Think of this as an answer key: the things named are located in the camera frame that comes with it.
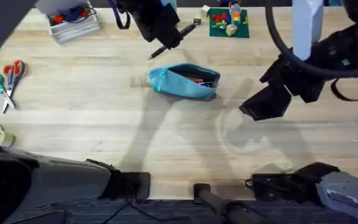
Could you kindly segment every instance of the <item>black cable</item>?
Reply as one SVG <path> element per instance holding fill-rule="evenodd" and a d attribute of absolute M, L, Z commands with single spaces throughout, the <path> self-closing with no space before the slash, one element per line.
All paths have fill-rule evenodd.
<path fill-rule="evenodd" d="M 108 219 L 106 219 L 104 222 L 102 222 L 102 224 L 107 224 L 109 221 L 111 221 L 114 217 L 116 217 L 118 215 L 118 213 L 120 213 L 126 207 L 128 207 L 128 203 L 121 206 L 121 208 L 118 208 L 118 210 L 116 212 L 114 212 L 114 214 L 112 214 Z"/>
<path fill-rule="evenodd" d="M 159 218 L 153 215 L 148 214 L 147 212 L 141 210 L 140 208 L 133 205 L 130 201 L 126 200 L 126 205 L 129 205 L 134 210 L 138 211 L 140 214 L 145 215 L 157 222 L 170 222 L 170 221 L 179 221 L 179 220 L 190 220 L 193 224 L 197 223 L 191 216 L 177 216 L 177 217 L 170 217 L 170 218 Z"/>
<path fill-rule="evenodd" d="M 87 10 L 87 9 L 89 9 L 89 11 L 91 12 L 90 14 L 88 14 L 86 17 L 84 17 L 80 21 L 72 21 L 72 22 L 69 22 L 69 23 L 81 23 L 81 22 L 85 21 L 87 18 L 89 18 L 90 16 L 95 15 L 97 13 L 96 10 L 94 8 L 92 8 L 92 7 L 84 7 L 84 10 Z"/>
<path fill-rule="evenodd" d="M 338 71 L 338 70 L 329 70 L 315 67 L 309 65 L 304 61 L 300 60 L 297 56 L 290 52 L 288 47 L 283 42 L 278 30 L 276 28 L 273 16 L 273 6 L 271 0 L 265 0 L 265 14 L 268 31 L 272 36 L 273 42 L 276 47 L 281 51 L 282 55 L 290 61 L 292 64 L 297 66 L 299 69 L 309 73 L 310 75 L 315 75 L 319 77 L 326 78 L 355 78 L 358 77 L 358 69 L 350 71 Z"/>

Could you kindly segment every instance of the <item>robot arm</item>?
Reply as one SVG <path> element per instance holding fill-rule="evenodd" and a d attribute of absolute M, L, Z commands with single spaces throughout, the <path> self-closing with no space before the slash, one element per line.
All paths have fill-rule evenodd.
<path fill-rule="evenodd" d="M 358 178 L 331 165 L 315 162 L 294 174 L 254 174 L 246 185 L 257 200 L 312 202 L 358 218 Z"/>

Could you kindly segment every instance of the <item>wooden tabletop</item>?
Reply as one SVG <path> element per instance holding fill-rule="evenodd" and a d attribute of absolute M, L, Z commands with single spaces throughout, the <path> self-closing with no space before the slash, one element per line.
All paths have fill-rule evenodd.
<path fill-rule="evenodd" d="M 185 27 L 199 8 L 179 8 Z M 251 198 L 244 179 L 256 172 L 295 170 L 315 161 L 358 176 L 358 103 L 339 101 L 326 85 L 316 103 L 293 101 L 283 118 L 255 122 L 238 107 L 265 85 L 259 78 L 277 58 L 262 8 L 250 8 L 250 39 L 208 36 L 197 27 L 174 50 L 153 61 L 160 44 L 147 43 L 134 22 L 119 30 L 111 9 L 98 9 L 102 31 L 58 45 L 45 18 L 31 10 L 0 51 L 5 64 L 28 70 L 0 123 L 15 147 L 46 156 L 112 164 L 152 174 L 150 198 L 192 198 L 194 183 L 214 185 L 223 197 Z M 291 44 L 291 9 L 275 9 Z M 351 22 L 343 8 L 324 9 L 323 36 Z M 152 91 L 152 67 L 189 62 L 221 73 L 217 97 L 186 100 Z M 358 79 L 340 82 L 358 97 Z"/>

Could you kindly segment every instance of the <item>label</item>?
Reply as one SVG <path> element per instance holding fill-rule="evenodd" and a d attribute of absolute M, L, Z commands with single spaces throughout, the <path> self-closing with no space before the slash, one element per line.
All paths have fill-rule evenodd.
<path fill-rule="evenodd" d="M 326 191 L 327 191 L 327 196 L 330 199 L 335 200 L 337 202 L 344 203 L 344 204 L 352 206 L 354 208 L 358 208 L 358 200 L 355 197 L 344 195 L 344 194 L 337 192 L 335 190 L 327 189 Z"/>

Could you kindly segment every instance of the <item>black pen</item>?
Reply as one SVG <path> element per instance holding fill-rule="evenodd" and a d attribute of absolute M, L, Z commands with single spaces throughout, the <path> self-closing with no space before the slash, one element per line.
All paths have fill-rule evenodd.
<path fill-rule="evenodd" d="M 183 30 L 180 31 L 180 35 L 182 37 L 185 37 L 187 34 L 189 34 L 191 31 L 193 31 L 193 29 L 196 28 L 196 24 L 191 24 L 186 26 Z M 165 46 L 160 47 L 159 49 L 157 49 L 154 53 L 152 53 L 152 55 L 149 57 L 149 60 L 152 60 L 153 58 L 159 56 L 160 54 L 162 54 L 162 52 L 164 52 L 167 48 Z"/>

